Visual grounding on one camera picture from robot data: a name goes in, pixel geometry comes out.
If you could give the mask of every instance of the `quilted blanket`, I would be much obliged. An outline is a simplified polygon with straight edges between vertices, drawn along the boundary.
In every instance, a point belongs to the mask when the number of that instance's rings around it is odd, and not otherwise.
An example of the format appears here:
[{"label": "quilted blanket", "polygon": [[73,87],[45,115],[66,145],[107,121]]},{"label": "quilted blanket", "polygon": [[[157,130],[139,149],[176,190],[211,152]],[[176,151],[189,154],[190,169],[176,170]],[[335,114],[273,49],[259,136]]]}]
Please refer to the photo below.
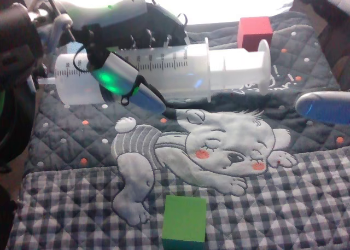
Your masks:
[{"label": "quilted blanket", "polygon": [[[307,17],[270,19],[266,96],[247,84],[157,115],[45,87],[8,249],[162,249],[168,194],[206,199],[206,249],[348,249],[350,127],[294,108],[339,86]],[[237,30],[189,37],[235,48]]]}]

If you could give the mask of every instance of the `bear's ear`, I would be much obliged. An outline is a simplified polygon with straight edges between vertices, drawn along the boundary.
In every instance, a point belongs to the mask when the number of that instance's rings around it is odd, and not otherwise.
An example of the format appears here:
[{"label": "bear's ear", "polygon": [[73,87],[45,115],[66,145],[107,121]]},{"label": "bear's ear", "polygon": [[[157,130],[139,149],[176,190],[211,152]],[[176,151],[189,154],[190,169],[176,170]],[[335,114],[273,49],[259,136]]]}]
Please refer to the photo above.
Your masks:
[{"label": "bear's ear", "polygon": [[290,134],[285,129],[274,129],[273,134],[275,135],[275,146],[273,150],[281,150],[288,147],[290,143]]},{"label": "bear's ear", "polygon": [[200,109],[178,109],[176,110],[177,122],[186,130],[191,131],[196,125],[201,125],[206,116]]}]

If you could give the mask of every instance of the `red cube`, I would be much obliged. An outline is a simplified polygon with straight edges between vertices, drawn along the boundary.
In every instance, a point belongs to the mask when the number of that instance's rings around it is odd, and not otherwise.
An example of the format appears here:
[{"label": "red cube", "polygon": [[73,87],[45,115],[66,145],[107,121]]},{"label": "red cube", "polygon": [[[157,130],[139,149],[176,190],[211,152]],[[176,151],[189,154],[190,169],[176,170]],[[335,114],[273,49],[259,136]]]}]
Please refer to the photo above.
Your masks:
[{"label": "red cube", "polygon": [[258,18],[241,18],[238,26],[238,47],[250,52],[257,51],[262,39],[271,46],[273,30],[267,16]]}]

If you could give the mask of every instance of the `sleeping bear applique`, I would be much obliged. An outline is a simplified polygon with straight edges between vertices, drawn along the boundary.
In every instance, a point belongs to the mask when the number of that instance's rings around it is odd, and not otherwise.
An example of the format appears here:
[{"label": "sleeping bear applique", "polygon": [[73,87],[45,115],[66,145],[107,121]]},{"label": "sleeping bear applique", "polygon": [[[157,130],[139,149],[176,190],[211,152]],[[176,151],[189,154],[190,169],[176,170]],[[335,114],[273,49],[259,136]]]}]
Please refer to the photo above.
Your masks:
[{"label": "sleeping bear applique", "polygon": [[154,171],[164,167],[187,184],[241,196],[245,177],[261,175],[268,166],[296,165],[283,151],[290,143],[289,131],[272,129],[260,115],[176,110],[177,122],[187,132],[161,132],[122,118],[111,152],[125,186],[113,200],[114,211],[130,226],[146,223],[143,201],[153,189]]}]

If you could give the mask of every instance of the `gray quilted fabric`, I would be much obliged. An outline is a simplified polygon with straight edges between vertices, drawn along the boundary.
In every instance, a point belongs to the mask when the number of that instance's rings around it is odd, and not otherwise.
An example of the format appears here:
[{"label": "gray quilted fabric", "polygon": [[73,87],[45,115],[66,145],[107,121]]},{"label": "gray quilted fabric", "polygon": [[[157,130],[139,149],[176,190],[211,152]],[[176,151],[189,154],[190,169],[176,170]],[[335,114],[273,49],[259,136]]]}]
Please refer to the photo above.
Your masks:
[{"label": "gray quilted fabric", "polygon": [[[191,186],[166,168],[156,170],[154,189],[144,201],[150,221],[130,227],[111,207],[123,188],[111,155],[116,122],[131,117],[160,132],[185,132],[175,111],[155,115],[117,103],[69,107],[47,86],[8,248],[159,249],[165,197],[173,194],[207,199],[207,249],[347,249],[350,128],[309,121],[294,109],[299,94],[339,86],[304,15],[288,12],[271,17],[271,23],[267,96],[260,96],[256,85],[245,85],[213,96],[211,103],[175,103],[210,113],[264,111],[261,119],[271,128],[289,131],[283,151],[294,155],[297,165],[247,177],[243,196]],[[238,24],[189,36],[193,43],[208,37],[212,49],[235,48],[237,30]]]}]

